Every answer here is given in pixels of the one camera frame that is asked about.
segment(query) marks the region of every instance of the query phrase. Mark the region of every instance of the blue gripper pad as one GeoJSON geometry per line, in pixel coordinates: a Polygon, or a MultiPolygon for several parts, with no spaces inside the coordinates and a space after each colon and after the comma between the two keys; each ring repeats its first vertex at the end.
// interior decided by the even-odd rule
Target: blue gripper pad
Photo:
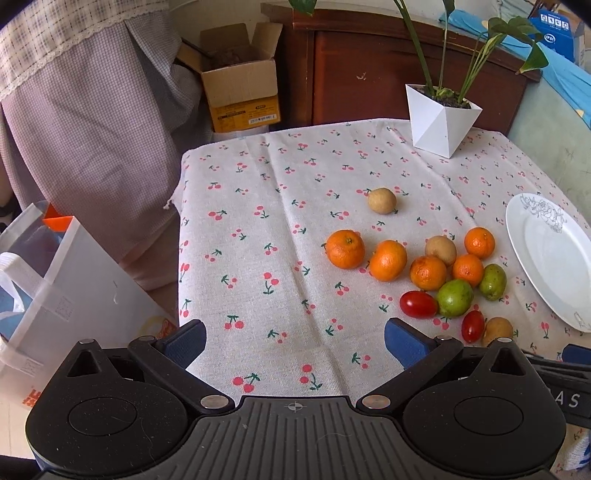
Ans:
{"type": "Polygon", "coordinates": [[[569,343],[562,350],[562,361],[569,364],[591,365],[591,348],[569,343]]]}
{"type": "Polygon", "coordinates": [[[156,342],[156,350],[186,369],[203,353],[207,343],[207,330],[201,320],[194,319],[176,332],[156,342]]]}
{"type": "MultiPolygon", "coordinates": [[[[419,360],[425,358],[430,349],[421,338],[413,335],[399,322],[401,321],[398,320],[397,322],[394,322],[393,319],[386,322],[384,341],[388,352],[398,359],[404,369],[407,369],[416,364],[419,360]]],[[[416,333],[418,333],[420,337],[427,339],[422,333],[417,331],[416,333]]]]}

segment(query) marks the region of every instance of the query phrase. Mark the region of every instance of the open cardboard box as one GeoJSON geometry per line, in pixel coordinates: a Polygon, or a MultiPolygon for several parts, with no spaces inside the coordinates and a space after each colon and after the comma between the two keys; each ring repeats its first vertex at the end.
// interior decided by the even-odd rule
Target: open cardboard box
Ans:
{"type": "Polygon", "coordinates": [[[281,120],[273,56],[282,27],[258,23],[252,42],[244,23],[204,30],[201,48],[211,59],[181,44],[177,59],[201,75],[214,132],[246,130],[281,120]],[[237,57],[240,63],[216,68],[217,60],[237,57]]]}
{"type": "Polygon", "coordinates": [[[540,9],[530,21],[544,36],[543,44],[575,65],[583,66],[584,23],[579,17],[564,9],[557,12],[540,9]]]}

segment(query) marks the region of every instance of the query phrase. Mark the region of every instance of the tangerine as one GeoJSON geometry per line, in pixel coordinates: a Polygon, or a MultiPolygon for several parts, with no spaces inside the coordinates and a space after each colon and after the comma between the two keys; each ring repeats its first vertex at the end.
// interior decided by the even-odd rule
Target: tangerine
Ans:
{"type": "Polygon", "coordinates": [[[464,237],[464,247],[469,254],[481,260],[488,258],[495,251],[495,237],[486,228],[477,226],[464,237]]]}
{"type": "Polygon", "coordinates": [[[326,241],[326,256],[335,267],[357,268],[365,258],[365,245],[353,230],[338,230],[326,241]]]}
{"type": "Polygon", "coordinates": [[[447,280],[447,267],[434,255],[415,258],[410,265],[410,280],[421,290],[439,290],[447,280]]]}
{"type": "Polygon", "coordinates": [[[402,273],[408,261],[406,248],[395,240],[384,240],[369,260],[369,273],[379,281],[391,281],[402,273]]]}
{"type": "Polygon", "coordinates": [[[472,288],[476,288],[484,277],[484,266],[476,255],[461,255],[453,264],[452,277],[466,280],[472,288]]]}

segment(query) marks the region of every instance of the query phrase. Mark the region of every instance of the screw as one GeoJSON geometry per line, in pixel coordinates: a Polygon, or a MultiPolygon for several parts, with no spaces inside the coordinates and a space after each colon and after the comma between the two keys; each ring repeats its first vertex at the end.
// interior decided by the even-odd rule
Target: screw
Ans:
{"type": "Polygon", "coordinates": [[[383,395],[368,395],[361,403],[372,410],[383,410],[390,406],[390,399],[383,395]]]}
{"type": "Polygon", "coordinates": [[[201,399],[201,405],[209,410],[217,410],[226,407],[230,401],[223,395],[208,395],[201,399]]]}

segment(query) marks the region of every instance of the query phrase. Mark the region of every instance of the blue box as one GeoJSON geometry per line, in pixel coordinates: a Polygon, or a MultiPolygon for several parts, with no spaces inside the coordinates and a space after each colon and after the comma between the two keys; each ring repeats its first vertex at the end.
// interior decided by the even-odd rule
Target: blue box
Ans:
{"type": "Polygon", "coordinates": [[[584,23],[566,12],[550,12],[540,9],[537,17],[530,18],[544,38],[542,43],[560,53],[578,66],[584,59],[584,23]]]}

